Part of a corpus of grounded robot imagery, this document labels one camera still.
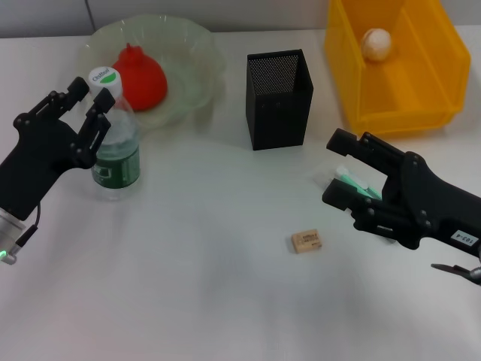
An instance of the clear plastic bowl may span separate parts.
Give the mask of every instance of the clear plastic bowl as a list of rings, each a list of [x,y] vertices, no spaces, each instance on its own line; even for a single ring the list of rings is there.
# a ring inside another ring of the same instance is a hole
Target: clear plastic bowl
[[[159,105],[136,112],[142,128],[182,119],[211,100],[225,61],[211,32],[179,17],[140,15],[104,26],[80,49],[80,76],[88,77],[98,66],[112,66],[127,43],[140,45],[159,62],[168,82],[168,94]]]

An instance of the cork block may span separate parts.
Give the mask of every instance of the cork block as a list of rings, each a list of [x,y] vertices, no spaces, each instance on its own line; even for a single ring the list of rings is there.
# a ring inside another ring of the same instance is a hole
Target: cork block
[[[303,253],[317,250],[322,246],[322,243],[317,229],[311,229],[310,231],[299,232],[292,235],[292,245],[296,253]]]

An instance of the black mesh pencil holder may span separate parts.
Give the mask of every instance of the black mesh pencil holder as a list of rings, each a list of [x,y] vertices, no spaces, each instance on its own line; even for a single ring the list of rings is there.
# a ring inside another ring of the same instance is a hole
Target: black mesh pencil holder
[[[312,97],[302,50],[249,55],[246,117],[253,149],[302,145]]]

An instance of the white tabletop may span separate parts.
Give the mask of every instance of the white tabletop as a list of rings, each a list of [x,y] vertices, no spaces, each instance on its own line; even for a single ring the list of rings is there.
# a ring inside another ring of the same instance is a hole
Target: white tabletop
[[[392,143],[481,196],[481,27],[459,31],[473,57],[464,113]],[[214,106],[143,138],[130,199],[97,200],[88,171],[62,176],[18,263],[0,264],[1,359],[479,360],[481,289],[430,267],[478,261],[435,240],[411,251],[357,232],[321,201],[313,177],[341,163],[383,184],[325,149],[342,115],[323,36],[217,34],[225,86]],[[15,116],[73,79],[85,40],[0,40],[1,157],[17,142]],[[298,48],[315,89],[304,146],[254,153],[247,54]],[[291,234],[314,228],[322,249],[294,254]]]

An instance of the egg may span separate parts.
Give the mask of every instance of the egg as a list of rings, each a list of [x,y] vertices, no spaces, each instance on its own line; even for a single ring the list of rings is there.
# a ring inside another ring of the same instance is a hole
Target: egg
[[[371,29],[362,38],[361,52],[373,62],[386,60],[391,52],[391,35],[384,29]]]

